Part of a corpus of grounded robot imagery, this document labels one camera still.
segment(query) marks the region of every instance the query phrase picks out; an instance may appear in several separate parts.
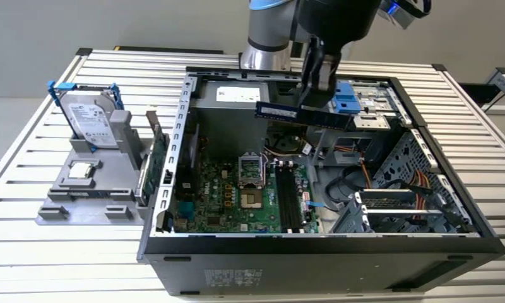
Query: robotic arm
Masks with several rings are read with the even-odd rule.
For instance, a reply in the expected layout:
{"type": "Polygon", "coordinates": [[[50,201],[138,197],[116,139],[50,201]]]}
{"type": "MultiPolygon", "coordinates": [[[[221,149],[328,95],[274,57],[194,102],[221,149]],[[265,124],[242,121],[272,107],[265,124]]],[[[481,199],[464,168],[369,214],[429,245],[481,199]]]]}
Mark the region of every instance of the robotic arm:
{"type": "Polygon", "coordinates": [[[334,95],[341,48],[366,36],[376,13],[408,28],[429,14],[430,1],[250,0],[249,46],[241,68],[289,70],[289,41],[309,38],[298,105],[324,107],[334,95]],[[422,10],[416,7],[418,1],[422,10]]]}

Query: motherboard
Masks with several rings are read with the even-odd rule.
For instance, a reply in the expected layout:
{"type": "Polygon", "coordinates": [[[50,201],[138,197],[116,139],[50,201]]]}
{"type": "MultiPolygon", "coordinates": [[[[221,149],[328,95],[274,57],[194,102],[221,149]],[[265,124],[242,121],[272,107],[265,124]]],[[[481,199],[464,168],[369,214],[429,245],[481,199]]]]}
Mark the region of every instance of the motherboard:
{"type": "Polygon", "coordinates": [[[286,165],[277,172],[273,163],[258,164],[249,158],[202,160],[196,199],[178,202],[176,232],[318,232],[314,208],[304,200],[312,200],[305,167],[286,165]],[[281,172],[286,174],[282,181],[281,172]],[[244,185],[244,175],[262,179],[264,184],[244,185]]]}

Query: aluminum slotted table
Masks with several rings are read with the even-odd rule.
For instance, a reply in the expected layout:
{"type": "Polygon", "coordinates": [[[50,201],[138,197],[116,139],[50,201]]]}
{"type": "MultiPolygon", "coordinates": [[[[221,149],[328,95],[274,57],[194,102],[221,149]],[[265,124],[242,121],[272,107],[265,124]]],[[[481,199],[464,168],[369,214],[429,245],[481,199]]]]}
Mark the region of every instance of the aluminum slotted table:
{"type": "MultiPolygon", "coordinates": [[[[302,62],[293,62],[298,70],[302,62]]],[[[58,82],[116,82],[132,126],[150,136],[144,118],[156,108],[172,131],[186,66],[237,68],[237,56],[94,50],[77,55],[58,82]]],[[[468,191],[505,245],[505,137],[441,66],[344,61],[338,74],[397,77],[468,191]]],[[[136,262],[141,226],[37,226],[33,218],[58,175],[72,132],[49,97],[0,162],[0,302],[180,302],[150,266],[136,262]]],[[[365,298],[225,297],[270,301],[365,298]]],[[[505,256],[424,295],[366,297],[384,302],[505,303],[505,256]]]]}

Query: open computer tower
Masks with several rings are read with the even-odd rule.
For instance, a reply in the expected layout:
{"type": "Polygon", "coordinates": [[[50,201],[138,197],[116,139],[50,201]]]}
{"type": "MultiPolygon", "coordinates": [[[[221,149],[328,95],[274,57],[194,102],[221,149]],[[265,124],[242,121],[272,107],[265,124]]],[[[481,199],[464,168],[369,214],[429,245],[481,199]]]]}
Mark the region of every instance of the open computer tower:
{"type": "Polygon", "coordinates": [[[138,257],[170,295],[422,292],[505,248],[396,78],[188,68],[138,257]]]}

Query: gray wall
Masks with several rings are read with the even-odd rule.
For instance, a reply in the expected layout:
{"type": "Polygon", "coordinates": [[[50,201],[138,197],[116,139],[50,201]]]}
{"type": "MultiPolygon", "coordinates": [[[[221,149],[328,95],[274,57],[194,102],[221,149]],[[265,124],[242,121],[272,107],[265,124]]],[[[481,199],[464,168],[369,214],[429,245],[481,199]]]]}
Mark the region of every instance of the gray wall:
{"type": "Polygon", "coordinates": [[[484,81],[505,66],[505,0],[433,0],[432,14],[406,30],[376,18],[350,59],[442,63],[458,81],[484,81]]]}
{"type": "MultiPolygon", "coordinates": [[[[0,96],[41,97],[78,47],[236,54],[246,32],[246,0],[0,0],[0,96]]],[[[433,14],[406,31],[377,18],[350,59],[438,62],[457,79],[482,81],[505,66],[505,0],[433,0],[433,14]]]]}
{"type": "Polygon", "coordinates": [[[246,0],[0,0],[0,97],[41,97],[77,48],[246,45],[246,0]]]}

